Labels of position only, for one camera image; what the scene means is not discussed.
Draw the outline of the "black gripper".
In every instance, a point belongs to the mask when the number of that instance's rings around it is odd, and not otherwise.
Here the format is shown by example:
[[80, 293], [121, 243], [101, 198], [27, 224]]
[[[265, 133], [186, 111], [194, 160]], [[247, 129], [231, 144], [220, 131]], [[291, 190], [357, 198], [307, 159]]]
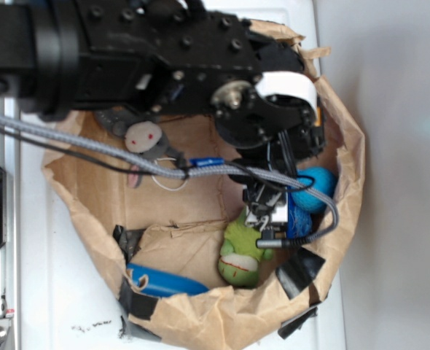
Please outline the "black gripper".
[[258, 82], [232, 79], [211, 96], [219, 135], [239, 151], [254, 153], [279, 143], [295, 160], [325, 148], [324, 120], [315, 85], [290, 45], [249, 32], [261, 68]]

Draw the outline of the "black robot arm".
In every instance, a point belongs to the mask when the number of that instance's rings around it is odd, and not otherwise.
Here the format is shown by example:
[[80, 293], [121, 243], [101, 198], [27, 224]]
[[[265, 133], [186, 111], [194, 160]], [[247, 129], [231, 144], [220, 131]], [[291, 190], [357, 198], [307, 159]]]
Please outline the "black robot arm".
[[275, 142], [295, 160], [326, 143], [301, 57], [201, 1], [0, 4], [0, 97], [46, 122], [115, 106], [212, 114], [235, 148]]

